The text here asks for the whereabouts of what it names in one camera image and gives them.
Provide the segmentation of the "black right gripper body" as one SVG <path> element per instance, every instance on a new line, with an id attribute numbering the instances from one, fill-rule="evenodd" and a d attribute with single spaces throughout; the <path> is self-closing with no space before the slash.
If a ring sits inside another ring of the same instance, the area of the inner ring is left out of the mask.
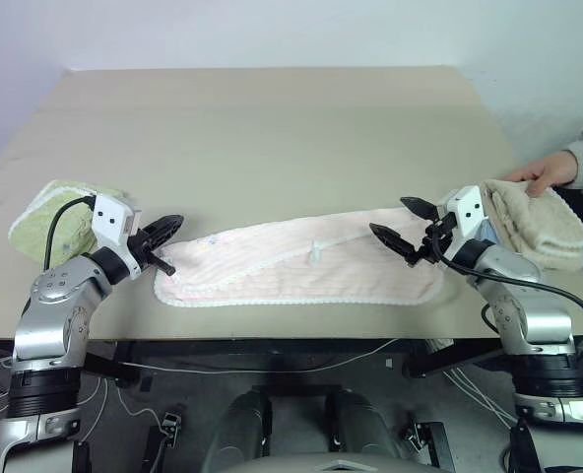
<path id="1" fill-rule="evenodd" d="M 457 227 L 455 213 L 448 212 L 441 216 L 438 211 L 438 214 L 438 220 L 426 220 L 430 221 L 430 225 L 425 228 L 425 236 L 422 238 L 421 246 L 416 249 L 416 253 L 405 257 L 411 267 L 416 266 L 421 260 L 431 264 L 439 262 L 439 256 L 443 255 L 452 243 L 453 230 Z"/>

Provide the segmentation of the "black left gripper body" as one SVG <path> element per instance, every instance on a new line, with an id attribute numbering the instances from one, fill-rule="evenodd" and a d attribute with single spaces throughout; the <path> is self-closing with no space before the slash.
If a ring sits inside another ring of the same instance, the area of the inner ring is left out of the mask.
<path id="1" fill-rule="evenodd" d="M 127 239 L 128 249 L 141 270 L 147 269 L 151 264 L 150 256 L 153 255 L 154 251 L 152 249 L 152 243 L 154 242 L 154 232 L 156 229 L 156 224 L 148 224 Z"/>

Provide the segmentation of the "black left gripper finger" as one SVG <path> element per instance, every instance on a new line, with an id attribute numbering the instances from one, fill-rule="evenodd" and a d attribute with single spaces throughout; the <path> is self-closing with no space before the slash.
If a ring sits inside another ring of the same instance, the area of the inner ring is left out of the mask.
<path id="1" fill-rule="evenodd" d="M 161 247 L 168 242 L 181 228 L 184 217 L 181 215 L 166 215 L 146 226 L 146 242 L 148 247 Z"/>
<path id="2" fill-rule="evenodd" d="M 145 253 L 147 263 L 150 266 L 155 266 L 167 276 L 172 276 L 175 273 L 175 267 L 161 258 L 157 257 L 152 251 Z"/>

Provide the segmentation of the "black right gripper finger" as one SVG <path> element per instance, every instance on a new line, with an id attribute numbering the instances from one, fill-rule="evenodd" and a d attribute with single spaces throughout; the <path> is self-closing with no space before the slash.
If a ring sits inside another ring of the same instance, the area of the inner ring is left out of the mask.
<path id="1" fill-rule="evenodd" d="M 403 239 L 396 231 L 375 223 L 369 224 L 371 232 L 379 241 L 402 257 L 410 257 L 416 253 L 415 247 Z"/>
<path id="2" fill-rule="evenodd" d="M 438 220 L 437 206 L 419 197 L 402 197 L 401 203 L 413 214 L 423 220 Z"/>

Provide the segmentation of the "person's bare hand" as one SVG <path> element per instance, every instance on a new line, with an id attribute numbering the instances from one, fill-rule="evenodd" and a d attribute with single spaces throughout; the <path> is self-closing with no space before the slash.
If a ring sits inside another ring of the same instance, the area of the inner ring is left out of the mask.
<path id="1" fill-rule="evenodd" d="M 539 197 L 548 188 L 572 182 L 578 172 L 578 164 L 574 155 L 561 151 L 518 169 L 504 178 L 506 181 L 529 181 L 526 193 L 530 197 Z"/>

